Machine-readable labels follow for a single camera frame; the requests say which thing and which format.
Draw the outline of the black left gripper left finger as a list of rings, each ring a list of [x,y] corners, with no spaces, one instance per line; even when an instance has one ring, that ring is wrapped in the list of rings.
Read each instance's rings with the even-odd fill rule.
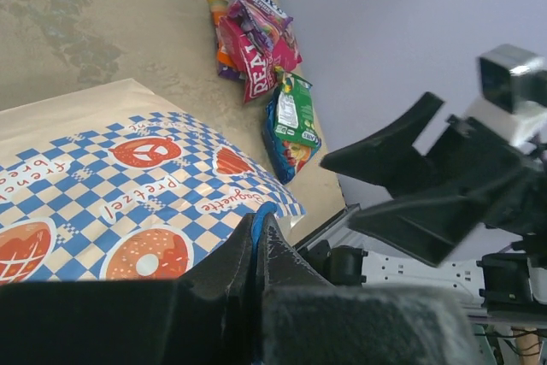
[[[2,286],[2,363],[250,363],[252,222],[173,280]]]

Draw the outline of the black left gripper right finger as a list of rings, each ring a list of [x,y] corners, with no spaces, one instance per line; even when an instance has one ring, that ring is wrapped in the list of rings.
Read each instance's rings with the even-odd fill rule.
[[[481,364],[471,325],[447,291],[333,286],[258,216],[260,357],[265,364]]]

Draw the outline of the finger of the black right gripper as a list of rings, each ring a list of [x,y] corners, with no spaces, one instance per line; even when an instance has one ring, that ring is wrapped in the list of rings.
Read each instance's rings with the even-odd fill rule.
[[[443,104],[431,92],[424,93],[388,126],[325,155],[321,167],[381,186],[393,198],[425,189],[435,180],[435,167],[414,147],[414,142]]]
[[[360,210],[349,228],[437,267],[482,220],[487,207],[469,197],[411,196]]]

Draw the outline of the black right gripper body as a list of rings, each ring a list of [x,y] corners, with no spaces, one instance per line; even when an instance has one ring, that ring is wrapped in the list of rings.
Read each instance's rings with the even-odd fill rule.
[[[454,115],[424,156],[418,227],[466,237],[478,224],[518,235],[546,231],[546,172],[474,118]]]

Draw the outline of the blue snack wrapper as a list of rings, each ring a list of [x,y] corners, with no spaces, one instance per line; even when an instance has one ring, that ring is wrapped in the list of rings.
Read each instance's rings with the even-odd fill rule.
[[[282,185],[287,185],[315,156],[321,147],[321,140],[315,148],[311,148],[279,138],[274,133],[276,107],[277,97],[273,96],[266,106],[266,120],[262,126],[262,140],[275,176]]]

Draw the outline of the green snack packet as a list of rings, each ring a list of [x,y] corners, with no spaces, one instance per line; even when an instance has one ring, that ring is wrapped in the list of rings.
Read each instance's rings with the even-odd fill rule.
[[[312,85],[304,78],[276,67],[277,103],[273,121],[274,133],[282,140],[315,149],[320,138],[315,130]]]

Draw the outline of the blue checkered paper bag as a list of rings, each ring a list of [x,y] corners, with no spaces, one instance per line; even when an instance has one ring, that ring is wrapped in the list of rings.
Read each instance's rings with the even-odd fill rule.
[[[264,203],[303,206],[222,135],[132,79],[1,113],[1,281],[180,277]]]

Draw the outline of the pink snack packet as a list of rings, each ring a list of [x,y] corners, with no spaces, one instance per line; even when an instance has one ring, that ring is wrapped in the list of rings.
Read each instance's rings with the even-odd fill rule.
[[[285,31],[272,51],[260,51],[235,20],[222,17],[221,40],[237,70],[244,74],[244,103],[271,91],[277,85],[276,67],[294,70],[301,62],[296,38]]]

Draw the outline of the purple candy packet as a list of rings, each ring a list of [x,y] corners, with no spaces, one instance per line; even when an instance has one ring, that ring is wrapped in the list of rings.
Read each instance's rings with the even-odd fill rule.
[[[228,0],[227,15],[238,20],[242,30],[267,51],[273,50],[292,22],[274,0]]]
[[[217,74],[224,79],[233,81],[244,81],[245,76],[231,65],[223,62],[217,62]]]

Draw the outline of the orange snack packet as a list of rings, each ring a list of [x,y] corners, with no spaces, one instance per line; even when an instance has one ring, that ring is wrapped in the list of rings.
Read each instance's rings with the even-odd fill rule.
[[[219,28],[221,18],[226,16],[228,2],[227,0],[207,0],[207,3],[215,28],[217,45],[216,63],[223,62],[227,65],[233,66],[234,68],[237,68],[233,63],[231,57],[228,55],[226,47],[221,40],[221,32]]]

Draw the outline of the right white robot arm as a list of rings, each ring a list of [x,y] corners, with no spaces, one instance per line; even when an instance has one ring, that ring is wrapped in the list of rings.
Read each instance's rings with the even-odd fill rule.
[[[476,321],[546,323],[546,101],[508,112],[483,98],[451,116],[426,154],[415,140],[442,107],[427,92],[376,133],[331,152],[321,166],[385,188],[390,200],[350,214],[347,227],[397,251],[364,250],[337,229],[310,262],[334,284],[433,286]]]

